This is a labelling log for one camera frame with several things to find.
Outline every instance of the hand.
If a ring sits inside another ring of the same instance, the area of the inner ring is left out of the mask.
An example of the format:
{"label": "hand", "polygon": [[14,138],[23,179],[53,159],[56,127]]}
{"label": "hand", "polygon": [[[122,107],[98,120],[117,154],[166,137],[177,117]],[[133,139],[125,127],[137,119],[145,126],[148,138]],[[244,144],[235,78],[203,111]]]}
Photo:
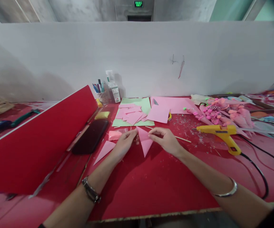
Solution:
{"label": "hand", "polygon": [[149,137],[175,157],[179,157],[185,149],[179,144],[170,129],[155,127],[149,131]]}
{"label": "hand", "polygon": [[126,133],[123,133],[118,139],[116,146],[111,152],[111,154],[116,156],[116,158],[118,159],[118,162],[121,161],[124,158],[124,156],[127,154],[136,136],[137,136],[136,144],[139,144],[139,137],[137,133],[138,133],[137,129],[127,131]]}

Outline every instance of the yellow sponge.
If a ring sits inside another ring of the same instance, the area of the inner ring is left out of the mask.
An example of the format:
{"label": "yellow sponge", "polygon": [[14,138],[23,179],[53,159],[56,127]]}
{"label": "yellow sponge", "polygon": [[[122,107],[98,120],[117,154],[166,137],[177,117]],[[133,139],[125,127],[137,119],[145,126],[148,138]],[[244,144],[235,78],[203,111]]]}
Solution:
{"label": "yellow sponge", "polygon": [[95,119],[106,119],[108,118],[108,115],[109,115],[110,112],[99,112]]}

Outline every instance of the silver bangle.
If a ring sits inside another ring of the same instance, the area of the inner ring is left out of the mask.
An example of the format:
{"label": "silver bangle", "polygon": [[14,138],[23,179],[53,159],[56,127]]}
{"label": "silver bangle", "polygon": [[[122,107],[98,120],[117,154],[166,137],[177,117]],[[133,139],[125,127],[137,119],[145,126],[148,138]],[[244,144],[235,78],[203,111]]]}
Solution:
{"label": "silver bangle", "polygon": [[237,185],[237,183],[235,182],[234,179],[232,179],[231,177],[229,177],[229,178],[232,180],[232,183],[233,183],[233,189],[230,192],[228,192],[226,194],[215,194],[215,193],[212,193],[212,194],[215,195],[215,196],[219,196],[219,197],[229,197],[229,196],[232,196],[237,191],[238,185]]}

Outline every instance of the person's right hand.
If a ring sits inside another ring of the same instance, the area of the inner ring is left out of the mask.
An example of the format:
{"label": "person's right hand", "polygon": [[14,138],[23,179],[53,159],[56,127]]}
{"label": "person's right hand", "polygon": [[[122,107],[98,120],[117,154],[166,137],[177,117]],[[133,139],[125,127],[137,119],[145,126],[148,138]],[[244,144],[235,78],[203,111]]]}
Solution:
{"label": "person's right hand", "polygon": [[149,137],[175,157],[179,157],[184,151],[184,148],[179,144],[170,129],[155,127],[149,131]]}

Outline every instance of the yellow glue gun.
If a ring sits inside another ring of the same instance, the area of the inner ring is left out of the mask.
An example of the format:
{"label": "yellow glue gun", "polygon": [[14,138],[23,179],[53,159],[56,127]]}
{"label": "yellow glue gun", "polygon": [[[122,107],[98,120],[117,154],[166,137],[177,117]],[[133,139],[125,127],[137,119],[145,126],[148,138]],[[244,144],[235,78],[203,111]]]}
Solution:
{"label": "yellow glue gun", "polygon": [[215,134],[220,137],[228,146],[228,152],[232,155],[240,155],[242,150],[234,142],[230,135],[236,135],[236,127],[228,125],[223,127],[221,125],[205,125],[196,128],[199,132]]}

